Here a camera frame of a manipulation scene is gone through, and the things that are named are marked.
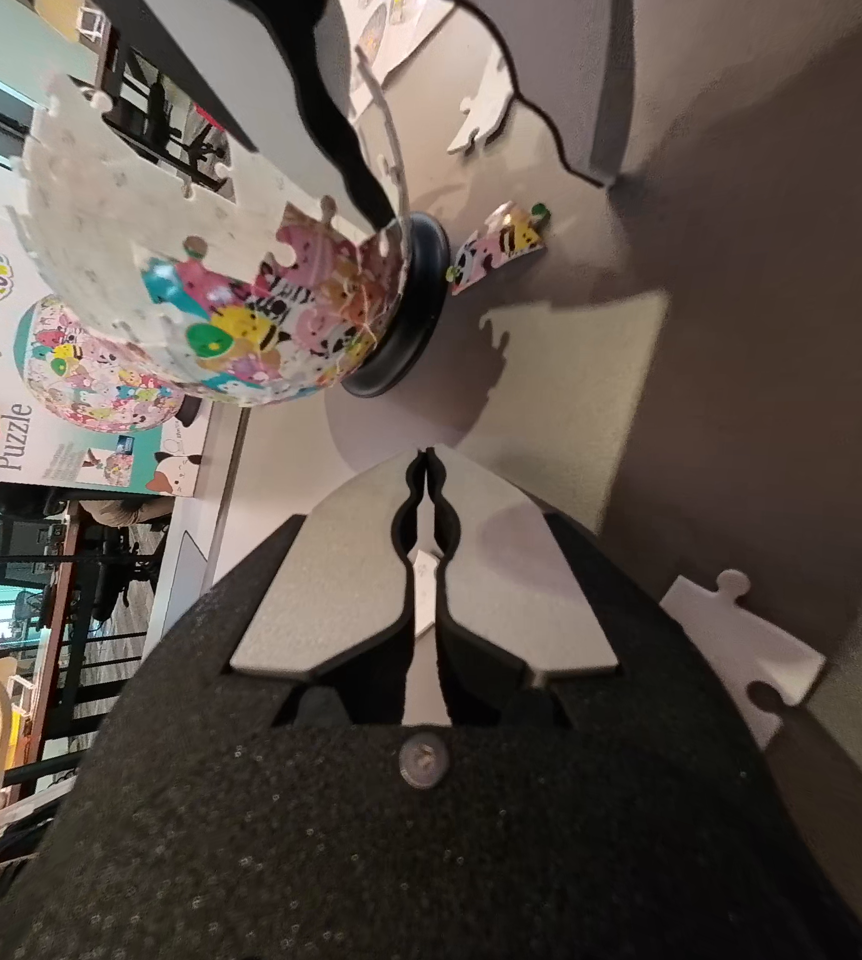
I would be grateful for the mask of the black furniture frame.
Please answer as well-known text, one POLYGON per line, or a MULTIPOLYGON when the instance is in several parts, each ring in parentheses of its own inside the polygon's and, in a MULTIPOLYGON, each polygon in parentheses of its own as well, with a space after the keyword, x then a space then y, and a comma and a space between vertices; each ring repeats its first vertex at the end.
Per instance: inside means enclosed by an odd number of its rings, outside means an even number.
POLYGON ((14 802, 68 779, 136 673, 170 517, 105 527, 83 510, 0 515, 0 659, 13 706, 7 767, 52 771, 5 790, 14 802))

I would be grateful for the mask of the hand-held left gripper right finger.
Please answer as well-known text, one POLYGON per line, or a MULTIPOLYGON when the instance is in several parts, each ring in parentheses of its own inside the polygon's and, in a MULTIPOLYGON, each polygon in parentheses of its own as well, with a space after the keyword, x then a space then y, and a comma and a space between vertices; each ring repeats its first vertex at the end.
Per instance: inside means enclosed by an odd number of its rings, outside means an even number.
POLYGON ((619 659, 544 510, 448 447, 432 448, 436 635, 445 701, 499 720, 525 690, 609 676, 619 659))

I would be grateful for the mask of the black ball stand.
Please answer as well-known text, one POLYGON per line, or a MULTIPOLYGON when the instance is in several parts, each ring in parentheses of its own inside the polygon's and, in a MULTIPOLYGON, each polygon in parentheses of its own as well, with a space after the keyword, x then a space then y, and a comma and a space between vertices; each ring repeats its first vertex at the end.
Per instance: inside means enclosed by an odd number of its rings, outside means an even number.
POLYGON ((449 290, 451 248, 441 223, 429 213, 413 212, 409 231, 410 266, 389 327, 364 363, 341 381, 357 399, 391 391, 413 369, 436 331, 449 290))

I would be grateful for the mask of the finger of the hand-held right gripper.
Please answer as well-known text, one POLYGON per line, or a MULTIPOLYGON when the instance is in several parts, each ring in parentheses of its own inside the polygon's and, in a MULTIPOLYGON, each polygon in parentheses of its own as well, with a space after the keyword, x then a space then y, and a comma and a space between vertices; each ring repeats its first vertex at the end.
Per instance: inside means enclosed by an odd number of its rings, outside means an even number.
POLYGON ((225 126, 235 201, 275 232, 286 205, 352 241, 405 239, 389 105, 341 2, 149 2, 225 126))
POLYGON ((538 114, 564 169, 620 179, 635 103, 632 1, 460 1, 503 53, 514 96, 538 114))

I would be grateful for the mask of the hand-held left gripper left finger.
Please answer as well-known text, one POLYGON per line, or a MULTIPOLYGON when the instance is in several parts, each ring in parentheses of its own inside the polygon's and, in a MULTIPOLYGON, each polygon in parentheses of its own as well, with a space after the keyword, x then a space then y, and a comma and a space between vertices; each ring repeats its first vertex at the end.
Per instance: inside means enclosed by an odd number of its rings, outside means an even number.
POLYGON ((249 677, 337 691, 352 722, 401 724, 414 652, 409 554, 427 454, 355 475, 302 520, 232 655, 249 677))

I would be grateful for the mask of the puzzle instruction leaflet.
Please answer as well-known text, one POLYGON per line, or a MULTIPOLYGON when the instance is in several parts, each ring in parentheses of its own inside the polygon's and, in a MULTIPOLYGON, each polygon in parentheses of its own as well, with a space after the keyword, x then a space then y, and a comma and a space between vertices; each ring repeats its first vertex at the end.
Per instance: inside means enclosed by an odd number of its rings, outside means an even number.
POLYGON ((447 1, 341 1, 351 41, 374 73, 399 66, 455 10, 447 1))

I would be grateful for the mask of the colourful puzzle piece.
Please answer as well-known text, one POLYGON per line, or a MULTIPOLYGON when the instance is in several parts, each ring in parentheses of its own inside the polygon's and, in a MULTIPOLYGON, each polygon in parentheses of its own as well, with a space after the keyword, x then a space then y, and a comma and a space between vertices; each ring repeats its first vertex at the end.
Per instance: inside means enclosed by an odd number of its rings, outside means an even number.
POLYGON ((448 267, 451 295, 463 293, 512 261, 543 252, 543 230, 550 219, 542 202, 524 207, 509 201, 494 210, 463 242, 448 267))

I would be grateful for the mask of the white puzzle piece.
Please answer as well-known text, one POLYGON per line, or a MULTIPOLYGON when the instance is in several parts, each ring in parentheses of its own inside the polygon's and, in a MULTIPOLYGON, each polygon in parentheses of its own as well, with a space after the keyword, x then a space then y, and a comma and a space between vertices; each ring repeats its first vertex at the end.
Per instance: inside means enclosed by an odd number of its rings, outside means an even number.
POLYGON ((463 121, 446 152, 466 155, 496 136, 513 99, 513 86, 497 78, 496 84, 482 84, 476 94, 461 101, 463 121))
POLYGON ((423 640, 437 620, 437 570, 442 557, 435 534, 435 505, 428 497, 416 513, 416 541, 409 553, 413 568, 414 638, 423 640))
POLYGON ((767 686, 786 707, 798 707, 821 678, 827 658, 743 606, 750 590, 749 577, 737 569, 722 571, 713 589, 679 575, 660 605, 712 667, 763 751, 783 722, 752 702, 750 688, 767 686))

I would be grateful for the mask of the colourful puzzle ball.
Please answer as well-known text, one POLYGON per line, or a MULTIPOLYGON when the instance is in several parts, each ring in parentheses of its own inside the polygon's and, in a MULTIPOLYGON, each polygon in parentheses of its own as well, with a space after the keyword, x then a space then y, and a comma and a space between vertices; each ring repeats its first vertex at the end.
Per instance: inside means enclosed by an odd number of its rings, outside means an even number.
POLYGON ((54 76, 19 163, 15 226, 82 324, 209 402, 302 399, 386 340, 410 271, 406 214, 365 224, 338 187, 304 185, 227 135, 232 196, 137 153, 110 99, 54 76))

